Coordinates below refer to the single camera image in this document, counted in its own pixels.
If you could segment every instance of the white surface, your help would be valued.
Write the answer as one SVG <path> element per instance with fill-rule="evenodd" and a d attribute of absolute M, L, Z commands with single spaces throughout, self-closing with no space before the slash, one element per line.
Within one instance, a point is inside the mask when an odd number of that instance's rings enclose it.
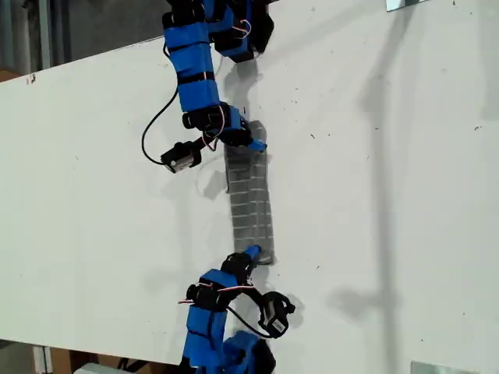
<path fill-rule="evenodd" d="M 84 367 L 79 368 L 74 374 L 123 374 L 123 370 L 109 368 L 107 366 L 97 364 L 86 364 Z"/>
<path fill-rule="evenodd" d="M 254 280 L 302 306 L 271 342 L 277 373 L 416 360 L 496 374 L 499 4 L 271 14 L 257 83 L 227 59 L 217 81 L 267 126 L 278 264 Z M 0 86 L 1 338 L 179 362 L 176 301 L 232 251 L 232 229 L 221 150 L 180 175 L 140 152 L 174 90 L 161 43 Z M 176 103 L 147 146 L 196 137 Z"/>

